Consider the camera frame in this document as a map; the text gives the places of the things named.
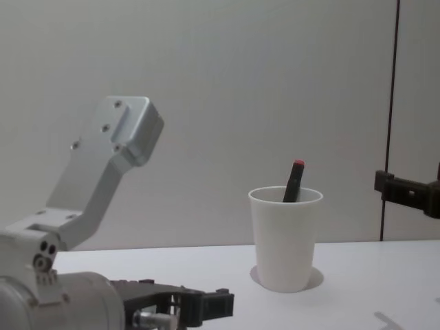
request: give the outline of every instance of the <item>marker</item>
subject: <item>marker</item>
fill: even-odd
[[[297,159],[291,168],[290,178],[287,182],[283,203],[295,203],[300,192],[301,178],[303,177],[304,161]]]

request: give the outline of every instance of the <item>bolt hole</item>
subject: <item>bolt hole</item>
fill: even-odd
[[[47,249],[47,242],[46,241],[41,242],[40,250],[46,251],[46,249]]]
[[[76,150],[78,149],[80,146],[80,142],[79,141],[75,141],[74,143],[71,144],[70,149],[71,150]]]
[[[55,246],[55,245],[51,245],[51,246],[49,247],[49,254],[54,254],[55,251],[56,251],[56,246]]]
[[[110,125],[109,125],[109,124],[106,124],[106,125],[104,125],[103,127],[101,127],[101,132],[105,133],[105,132],[107,132],[109,129],[110,129]]]

